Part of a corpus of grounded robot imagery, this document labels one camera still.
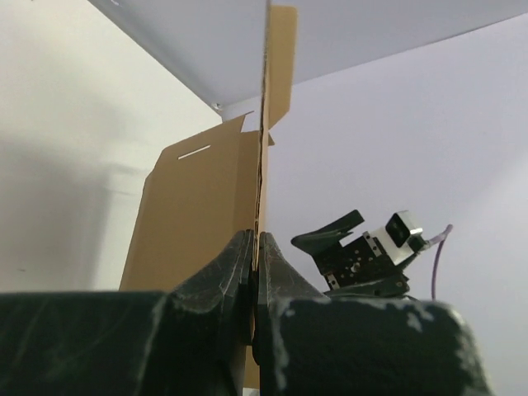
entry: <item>wire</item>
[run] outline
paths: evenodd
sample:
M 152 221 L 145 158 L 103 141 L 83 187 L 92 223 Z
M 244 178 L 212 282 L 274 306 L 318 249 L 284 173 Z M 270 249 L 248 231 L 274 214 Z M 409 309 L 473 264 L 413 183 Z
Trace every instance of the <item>wire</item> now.
M 453 224 L 449 224 L 445 228 L 445 231 L 442 234 L 434 238 L 435 239 L 434 242 L 435 243 L 439 242 L 439 243 L 438 243 L 438 249 L 436 250 L 435 262 L 432 266 L 431 298 L 433 301 L 436 300 L 436 276 L 438 274 L 438 265 L 440 263 L 440 255 L 442 253 L 442 248 L 444 247 L 444 243 L 446 242 L 447 236 L 449 235 L 452 229 L 453 229 Z

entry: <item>white ceiling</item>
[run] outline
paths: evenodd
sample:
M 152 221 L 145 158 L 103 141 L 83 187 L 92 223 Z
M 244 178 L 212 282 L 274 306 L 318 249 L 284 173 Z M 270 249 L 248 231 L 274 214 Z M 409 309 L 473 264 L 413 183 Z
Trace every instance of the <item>white ceiling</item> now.
M 260 91 L 265 0 L 90 0 L 208 104 Z M 528 12 L 528 0 L 281 0 L 299 9 L 295 82 Z

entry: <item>brown cardboard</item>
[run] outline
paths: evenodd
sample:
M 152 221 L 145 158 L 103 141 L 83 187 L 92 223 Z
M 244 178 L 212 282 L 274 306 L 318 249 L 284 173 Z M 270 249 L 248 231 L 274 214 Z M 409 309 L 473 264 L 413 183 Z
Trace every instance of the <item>brown cardboard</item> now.
M 145 181 L 120 290 L 171 290 L 240 229 L 264 229 L 269 129 L 290 109 L 297 13 L 268 4 L 266 19 L 260 129 L 242 133 L 241 115 L 162 151 Z M 249 348 L 244 386 L 258 388 Z

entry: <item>white wall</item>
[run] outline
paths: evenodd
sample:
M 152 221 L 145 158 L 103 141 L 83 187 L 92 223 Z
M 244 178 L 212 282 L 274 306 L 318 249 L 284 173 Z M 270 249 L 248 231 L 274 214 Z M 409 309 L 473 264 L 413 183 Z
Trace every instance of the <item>white wall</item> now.
M 0 291 L 115 289 L 160 150 L 219 116 L 86 0 L 0 2 Z
M 501 395 L 528 394 L 526 37 L 522 16 L 300 84 L 270 151 L 268 228 L 321 288 L 310 258 L 290 245 L 299 233 L 355 208 L 365 229 L 403 209 L 427 235 L 455 226 L 438 295 L 472 325 Z M 408 270 L 421 299 L 432 259 Z

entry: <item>black plastic part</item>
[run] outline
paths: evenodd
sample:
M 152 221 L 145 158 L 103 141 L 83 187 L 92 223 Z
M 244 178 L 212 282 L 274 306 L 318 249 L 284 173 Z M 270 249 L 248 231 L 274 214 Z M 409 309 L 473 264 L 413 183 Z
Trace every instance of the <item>black plastic part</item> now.
M 276 359 L 272 340 L 270 307 L 278 299 L 329 298 L 317 291 L 282 256 L 270 233 L 262 233 L 258 268 L 258 297 L 253 356 L 260 366 L 261 394 L 276 394 Z
M 441 304 L 277 300 L 273 395 L 492 394 L 471 331 Z
M 0 295 L 0 395 L 241 395 L 252 301 L 263 396 L 491 394 L 449 307 L 330 299 L 268 233 L 256 290 L 253 239 L 172 293 Z
M 293 238 L 291 243 L 310 256 L 317 256 L 330 247 L 339 245 L 339 241 L 350 235 L 352 233 L 351 230 L 364 221 L 360 212 L 353 210 L 321 229 Z
M 345 247 L 341 244 L 330 247 L 313 259 L 321 272 L 332 273 L 339 286 L 345 287 L 375 281 L 397 272 L 382 247 L 378 246 L 378 249 L 380 256 L 375 255 L 365 237 L 359 237 Z
M 242 394 L 252 241 L 172 293 L 0 295 L 0 395 Z
M 331 298 L 336 297 L 372 297 L 372 298 L 402 298 L 410 288 L 408 278 L 402 273 L 396 273 L 379 280 L 358 285 L 349 285 L 325 292 Z

